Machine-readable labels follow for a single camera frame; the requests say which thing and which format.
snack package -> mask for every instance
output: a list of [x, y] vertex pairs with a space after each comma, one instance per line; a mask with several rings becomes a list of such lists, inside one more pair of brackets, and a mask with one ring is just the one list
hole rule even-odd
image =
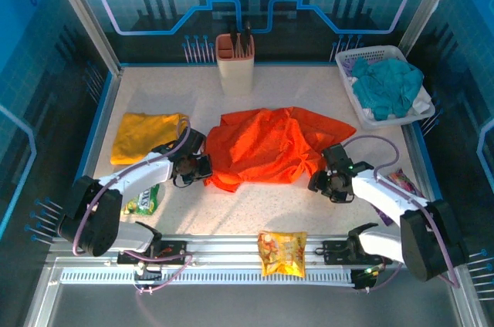
[[260, 232], [257, 245], [262, 260], [262, 275], [280, 273], [304, 278], [306, 241], [306, 232]]
[[[420, 192], [418, 190], [418, 188], [416, 188], [416, 186], [412, 183], [412, 181], [405, 175], [405, 173], [403, 173], [403, 170], [401, 168], [396, 170], [394, 173], [389, 174], [387, 176], [387, 178], [391, 182], [393, 182], [394, 184], [399, 186], [400, 188], [403, 188], [404, 190], [406, 190], [412, 194], [415, 194], [419, 197], [424, 197], [422, 192]], [[377, 214], [379, 214], [379, 217], [382, 219], [384, 224], [386, 224], [386, 226], [390, 226], [393, 224], [393, 221], [391, 220], [390, 217], [388, 217], [385, 213], [383, 213], [377, 207], [373, 206], [373, 208], [375, 209]]]
[[139, 214], [152, 215], [157, 208], [157, 192], [160, 190], [160, 185], [155, 186], [141, 192], [139, 196], [134, 197], [126, 203], [123, 209], [124, 214]]

white vent strip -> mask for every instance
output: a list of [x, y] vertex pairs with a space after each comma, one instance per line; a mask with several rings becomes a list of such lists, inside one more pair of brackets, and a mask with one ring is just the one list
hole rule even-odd
[[[162, 281], [140, 281], [143, 284], [159, 284], [167, 281], [175, 272], [163, 271]], [[131, 269], [109, 268], [65, 268], [60, 277], [65, 284], [91, 285], [131, 285], [134, 283], [134, 271]], [[353, 286], [350, 270], [307, 269], [306, 277], [292, 275], [269, 275], [263, 277], [259, 270], [238, 269], [188, 269], [174, 280], [177, 285], [328, 285]]]

teal cloth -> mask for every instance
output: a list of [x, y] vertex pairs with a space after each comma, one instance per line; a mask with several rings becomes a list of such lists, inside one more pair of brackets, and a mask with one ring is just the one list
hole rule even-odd
[[359, 58], [352, 69], [354, 93], [362, 108], [372, 109], [375, 120], [407, 115], [422, 85], [424, 74], [399, 59], [385, 59], [369, 65]]

chip bag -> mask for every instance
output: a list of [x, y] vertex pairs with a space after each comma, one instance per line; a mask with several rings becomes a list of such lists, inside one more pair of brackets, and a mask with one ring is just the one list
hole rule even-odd
[[125, 204], [123, 209], [124, 214], [139, 214], [152, 215], [157, 209], [157, 192], [160, 190], [160, 185], [156, 184], [153, 187], [141, 192], [139, 196]]
[[306, 276], [307, 233], [276, 233], [261, 231], [257, 238], [259, 256], [262, 260], [262, 275]]

green snack bag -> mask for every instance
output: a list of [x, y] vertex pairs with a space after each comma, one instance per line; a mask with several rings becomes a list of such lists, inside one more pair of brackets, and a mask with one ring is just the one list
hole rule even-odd
[[160, 190], [160, 185], [155, 186], [141, 192], [139, 196], [134, 197], [126, 203], [123, 209], [124, 214], [152, 215], [157, 208], [157, 192]]

